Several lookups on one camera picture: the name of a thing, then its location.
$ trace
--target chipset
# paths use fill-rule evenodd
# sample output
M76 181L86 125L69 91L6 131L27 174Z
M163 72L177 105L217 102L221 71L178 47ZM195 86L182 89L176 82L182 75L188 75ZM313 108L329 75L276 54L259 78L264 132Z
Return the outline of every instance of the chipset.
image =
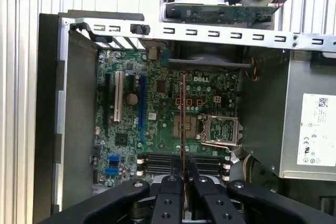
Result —
M115 144L120 146L127 146L128 144L128 135L123 133L116 133L115 134Z
M163 80L156 81L156 92L157 93L166 92L166 81L163 81Z

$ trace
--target ribbed metal surface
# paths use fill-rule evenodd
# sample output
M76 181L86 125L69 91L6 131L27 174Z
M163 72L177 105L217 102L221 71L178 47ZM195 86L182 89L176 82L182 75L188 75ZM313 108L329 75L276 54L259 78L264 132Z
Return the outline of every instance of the ribbed metal surface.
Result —
M314 34L336 33L336 0L289 0L283 11L283 30Z
M38 14L68 9L141 12L159 0L0 0L0 224L31 223ZM336 0L292 0L283 30L335 33Z

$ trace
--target blue pci express slot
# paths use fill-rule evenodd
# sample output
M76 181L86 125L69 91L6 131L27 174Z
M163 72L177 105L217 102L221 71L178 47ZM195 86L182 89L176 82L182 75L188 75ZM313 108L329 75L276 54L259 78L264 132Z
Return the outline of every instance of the blue pci express slot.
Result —
M117 175L118 174L118 168L106 168L105 169L106 175Z
M139 121L138 127L140 130L140 140L144 141L144 119L146 111L146 87L147 76L140 77L140 97L139 97Z
M119 162L119 156L118 155L111 155L109 156L110 162Z

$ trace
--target green circuit board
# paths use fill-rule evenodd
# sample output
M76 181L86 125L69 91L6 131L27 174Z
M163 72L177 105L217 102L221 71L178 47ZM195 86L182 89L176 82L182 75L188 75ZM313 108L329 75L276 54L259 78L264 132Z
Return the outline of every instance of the green circuit board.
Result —
M116 72L123 72L121 121L114 120ZM103 50L99 55L95 146L96 184L118 185L137 176L139 154L178 155L181 73L149 59L147 52ZM202 145L200 115L236 115L237 73L186 73L186 151L224 157L223 148ZM211 135L232 137L231 122L213 120ZM150 180L153 174L141 175Z

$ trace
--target barcode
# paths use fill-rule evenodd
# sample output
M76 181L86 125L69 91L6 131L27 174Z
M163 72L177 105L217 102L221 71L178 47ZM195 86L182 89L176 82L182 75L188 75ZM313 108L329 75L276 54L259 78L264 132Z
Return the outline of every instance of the barcode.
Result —
M328 107L328 98L319 98L319 107L323 108L323 107Z

